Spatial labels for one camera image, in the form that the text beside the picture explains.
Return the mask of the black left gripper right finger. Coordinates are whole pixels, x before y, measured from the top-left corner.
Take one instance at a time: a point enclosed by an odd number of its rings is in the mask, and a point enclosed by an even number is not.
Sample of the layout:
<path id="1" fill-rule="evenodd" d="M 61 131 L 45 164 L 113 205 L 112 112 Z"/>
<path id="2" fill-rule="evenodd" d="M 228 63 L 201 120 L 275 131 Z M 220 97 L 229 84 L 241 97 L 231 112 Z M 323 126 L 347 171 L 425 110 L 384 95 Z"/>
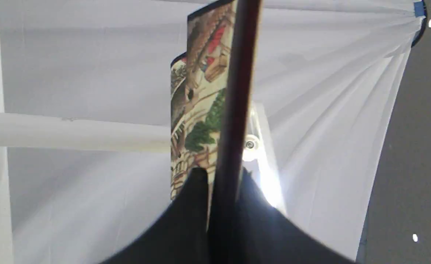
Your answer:
<path id="1" fill-rule="evenodd" d="M 236 264 L 352 264 L 274 208 L 246 169 L 235 211 Z"/>

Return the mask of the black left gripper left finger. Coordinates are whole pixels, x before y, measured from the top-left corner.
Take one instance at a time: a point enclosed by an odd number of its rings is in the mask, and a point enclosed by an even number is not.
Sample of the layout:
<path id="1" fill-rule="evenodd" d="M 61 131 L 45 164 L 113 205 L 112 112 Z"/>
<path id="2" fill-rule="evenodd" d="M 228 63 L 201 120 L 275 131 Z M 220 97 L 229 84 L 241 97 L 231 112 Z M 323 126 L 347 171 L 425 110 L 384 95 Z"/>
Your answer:
<path id="1" fill-rule="evenodd" d="M 137 239 L 105 264 L 208 264 L 208 174 L 194 168 L 180 194 Z"/>

